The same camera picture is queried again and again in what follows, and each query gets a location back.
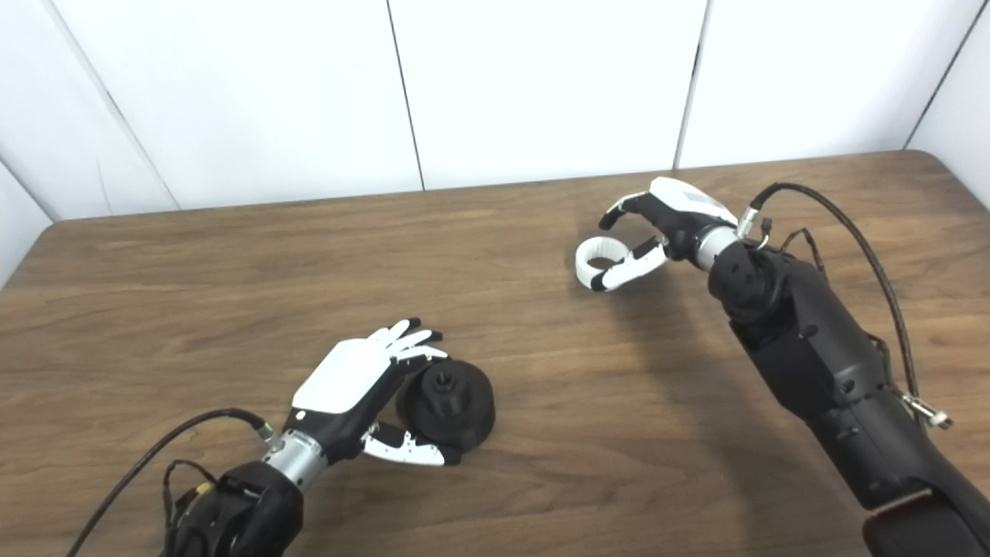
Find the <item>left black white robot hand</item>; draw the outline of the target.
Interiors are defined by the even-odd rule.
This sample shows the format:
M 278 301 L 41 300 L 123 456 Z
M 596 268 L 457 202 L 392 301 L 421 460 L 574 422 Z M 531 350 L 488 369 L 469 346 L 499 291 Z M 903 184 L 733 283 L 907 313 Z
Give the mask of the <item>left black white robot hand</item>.
M 419 466 L 459 465 L 461 451 L 378 418 L 407 377 L 449 359 L 434 346 L 441 339 L 441 332 L 409 318 L 340 341 L 295 391 L 284 428 L 315 442 L 326 466 L 360 453 Z

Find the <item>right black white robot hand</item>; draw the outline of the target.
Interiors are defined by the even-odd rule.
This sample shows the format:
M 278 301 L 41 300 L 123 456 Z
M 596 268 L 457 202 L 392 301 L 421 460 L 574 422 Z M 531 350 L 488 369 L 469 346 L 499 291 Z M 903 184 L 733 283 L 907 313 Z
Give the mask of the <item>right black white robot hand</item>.
M 591 237 L 574 254 L 576 278 L 594 292 L 611 292 L 669 261 L 689 261 L 711 271 L 715 259 L 740 242 L 739 220 L 710 195 L 678 179 L 659 176 L 648 190 L 625 195 L 599 221 L 607 231 L 627 214 L 636 214 L 657 229 L 630 249 L 614 237 Z

